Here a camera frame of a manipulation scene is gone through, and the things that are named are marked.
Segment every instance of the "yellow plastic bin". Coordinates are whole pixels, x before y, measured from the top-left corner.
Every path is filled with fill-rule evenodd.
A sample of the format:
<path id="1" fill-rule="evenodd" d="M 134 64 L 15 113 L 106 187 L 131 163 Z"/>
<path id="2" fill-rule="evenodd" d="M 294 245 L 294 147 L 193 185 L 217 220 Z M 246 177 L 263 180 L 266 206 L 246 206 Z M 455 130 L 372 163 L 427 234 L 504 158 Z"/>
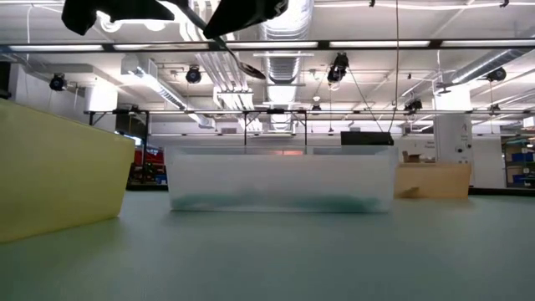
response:
<path id="1" fill-rule="evenodd" d="M 0 242 L 116 217 L 134 141 L 0 99 Z"/>

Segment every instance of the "transparent plastic bin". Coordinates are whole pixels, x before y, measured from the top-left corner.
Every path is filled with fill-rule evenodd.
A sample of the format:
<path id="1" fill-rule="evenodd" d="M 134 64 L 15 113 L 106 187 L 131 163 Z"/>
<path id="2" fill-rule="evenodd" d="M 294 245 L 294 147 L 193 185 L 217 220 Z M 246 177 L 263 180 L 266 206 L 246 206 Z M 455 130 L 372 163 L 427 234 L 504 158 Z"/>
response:
<path id="1" fill-rule="evenodd" d="M 393 146 L 166 148 L 173 210 L 387 212 Z"/>

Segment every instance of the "green floor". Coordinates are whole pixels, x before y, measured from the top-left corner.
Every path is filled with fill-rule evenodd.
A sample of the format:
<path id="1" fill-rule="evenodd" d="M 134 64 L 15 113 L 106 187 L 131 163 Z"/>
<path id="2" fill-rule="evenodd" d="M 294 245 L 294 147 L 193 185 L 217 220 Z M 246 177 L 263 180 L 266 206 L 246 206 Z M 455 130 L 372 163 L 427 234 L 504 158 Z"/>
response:
<path id="1" fill-rule="evenodd" d="M 391 214 L 170 212 L 0 245 L 0 300 L 535 300 L 535 198 Z"/>

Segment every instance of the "white pillar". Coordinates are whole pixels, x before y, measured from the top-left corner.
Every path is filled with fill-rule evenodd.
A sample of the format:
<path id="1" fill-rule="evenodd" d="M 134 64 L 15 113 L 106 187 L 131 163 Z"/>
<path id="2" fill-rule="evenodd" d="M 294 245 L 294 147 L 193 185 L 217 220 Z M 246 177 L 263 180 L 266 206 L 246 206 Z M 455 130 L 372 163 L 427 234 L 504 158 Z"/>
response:
<path id="1" fill-rule="evenodd" d="M 85 88 L 86 110 L 110 111 L 117 109 L 117 89 L 110 84 L 98 84 Z M 115 131 L 115 115 L 94 116 L 94 127 L 110 132 Z"/>
<path id="2" fill-rule="evenodd" d="M 471 110 L 467 85 L 450 87 L 450 93 L 436 94 L 435 110 Z M 473 159 L 471 117 L 468 114 L 435 117 L 436 158 L 444 163 L 467 163 Z"/>

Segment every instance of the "ceiling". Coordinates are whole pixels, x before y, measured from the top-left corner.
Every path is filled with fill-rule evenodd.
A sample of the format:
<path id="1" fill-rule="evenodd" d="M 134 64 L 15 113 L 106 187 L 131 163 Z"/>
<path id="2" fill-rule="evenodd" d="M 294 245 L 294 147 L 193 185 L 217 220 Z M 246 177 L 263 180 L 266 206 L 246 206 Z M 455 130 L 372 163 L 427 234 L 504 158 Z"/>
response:
<path id="1" fill-rule="evenodd" d="M 60 4 L 43 7 L 28 5 L 9 5 L 0 0 L 0 43 L 104 43 L 104 42 L 156 42 L 181 41 L 177 23 L 169 23 L 159 32 L 152 32 L 142 24 L 126 24 L 115 33 L 105 33 L 98 24 L 85 36 L 70 32 L 60 19 Z M 368 1 L 325 1 L 321 4 L 355 4 Z M 379 0 L 377 3 L 395 3 Z M 440 6 L 462 5 L 466 3 L 496 3 L 497 1 L 400 1 L 404 5 Z M 478 8 L 466 10 L 399 10 L 400 38 L 514 38 L 521 32 L 535 26 L 535 6 L 513 6 L 506 8 Z M 313 21 L 309 30 L 310 39 L 387 39 L 396 38 L 396 17 L 393 8 L 321 8 L 313 11 Z M 248 28 L 237 33 L 237 39 L 259 39 L 258 28 Z M 312 97 L 320 96 L 324 108 L 348 110 L 364 108 L 363 98 L 357 90 L 353 78 L 348 74 L 337 91 L 329 91 L 326 80 L 321 80 L 324 72 L 336 56 L 335 52 L 310 52 L 313 57 L 303 58 L 300 82 L 305 84 L 298 88 L 296 101 L 309 107 Z M 456 70 L 471 61 L 480 58 L 486 50 L 406 50 L 400 51 L 399 78 L 397 93 L 395 90 L 395 51 L 350 51 L 351 73 L 359 83 L 362 95 L 369 105 L 376 110 L 389 110 L 391 101 L 404 91 L 417 84 L 421 79 L 432 79 L 439 69 Z M 198 64 L 194 54 L 147 54 L 159 66 L 160 78 L 170 84 L 176 91 L 189 98 L 198 109 L 215 109 L 211 100 L 213 83 L 204 76 L 199 84 L 188 84 L 185 74 L 190 64 Z M 262 60 L 254 58 L 252 53 L 243 52 L 240 57 L 246 63 L 261 68 Z M 149 109 L 163 109 L 164 100 L 143 85 L 133 84 L 120 75 L 120 61 L 123 54 L 32 54 L 31 64 L 92 64 L 116 81 L 122 83 L 120 102 L 138 104 Z M 507 80 L 535 69 L 535 52 L 524 55 L 504 66 Z M 312 76 L 310 69 L 316 70 Z M 253 101 L 256 105 L 265 99 L 265 84 L 249 79 L 253 89 Z M 476 81 L 471 83 L 472 106 L 487 107 L 492 100 L 521 94 L 533 88 L 535 73 L 522 76 L 508 84 L 495 83 L 492 93 L 489 83 Z M 431 109 L 431 94 L 423 100 L 425 109 Z M 524 109 L 535 106 L 535 100 L 525 99 L 508 106 L 508 109 Z M 521 116 L 510 116 L 519 119 Z"/>

